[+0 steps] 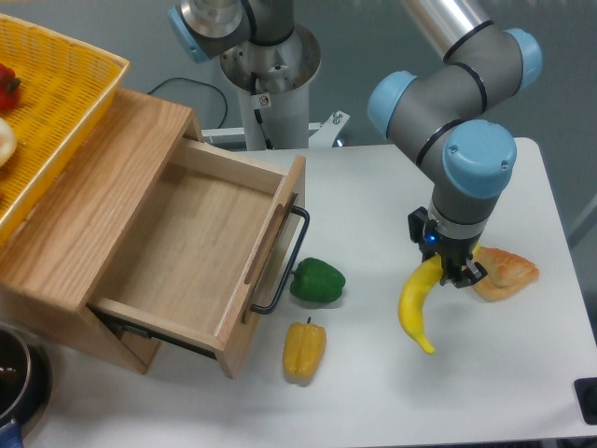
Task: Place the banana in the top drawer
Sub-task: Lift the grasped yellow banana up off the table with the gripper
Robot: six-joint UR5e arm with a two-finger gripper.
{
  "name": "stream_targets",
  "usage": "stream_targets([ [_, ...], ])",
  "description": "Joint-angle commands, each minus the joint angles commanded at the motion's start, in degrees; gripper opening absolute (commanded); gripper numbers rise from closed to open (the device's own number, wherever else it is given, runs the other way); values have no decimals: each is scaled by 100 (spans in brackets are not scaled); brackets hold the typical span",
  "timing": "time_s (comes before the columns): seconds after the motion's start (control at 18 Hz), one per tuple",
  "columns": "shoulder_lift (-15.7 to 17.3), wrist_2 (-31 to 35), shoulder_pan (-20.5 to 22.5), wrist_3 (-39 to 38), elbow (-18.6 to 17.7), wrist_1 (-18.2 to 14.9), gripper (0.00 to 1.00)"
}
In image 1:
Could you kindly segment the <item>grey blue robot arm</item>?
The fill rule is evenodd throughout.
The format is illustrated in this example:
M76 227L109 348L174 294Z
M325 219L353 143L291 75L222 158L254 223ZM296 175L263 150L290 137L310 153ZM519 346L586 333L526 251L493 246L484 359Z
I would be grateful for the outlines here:
M475 1L405 7L444 65L426 79L385 77L368 118L433 182L430 204L410 214L412 242L425 258L439 256L442 282L469 287L485 276L473 248L517 158L511 134L483 116L537 79L542 52L523 30L499 29ZM308 143L308 87L321 52L292 2L183 1L169 20L193 61L220 61L239 93L249 149Z

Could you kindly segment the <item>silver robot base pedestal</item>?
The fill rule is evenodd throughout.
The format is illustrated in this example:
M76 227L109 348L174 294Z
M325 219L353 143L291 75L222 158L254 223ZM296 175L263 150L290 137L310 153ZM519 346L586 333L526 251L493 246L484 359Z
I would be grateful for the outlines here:
M320 64L318 41L299 24L280 44L244 42L220 57L222 72L238 94L249 151L308 145L310 84Z

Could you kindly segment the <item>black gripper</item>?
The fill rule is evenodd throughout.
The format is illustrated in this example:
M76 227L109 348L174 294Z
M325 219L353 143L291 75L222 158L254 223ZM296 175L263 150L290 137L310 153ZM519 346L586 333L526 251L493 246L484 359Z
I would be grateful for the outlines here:
M473 260L482 234L482 222L459 224L445 218L432 206L419 207L408 216L410 239L422 253L422 269L441 273L442 286L472 287L488 274L484 266Z

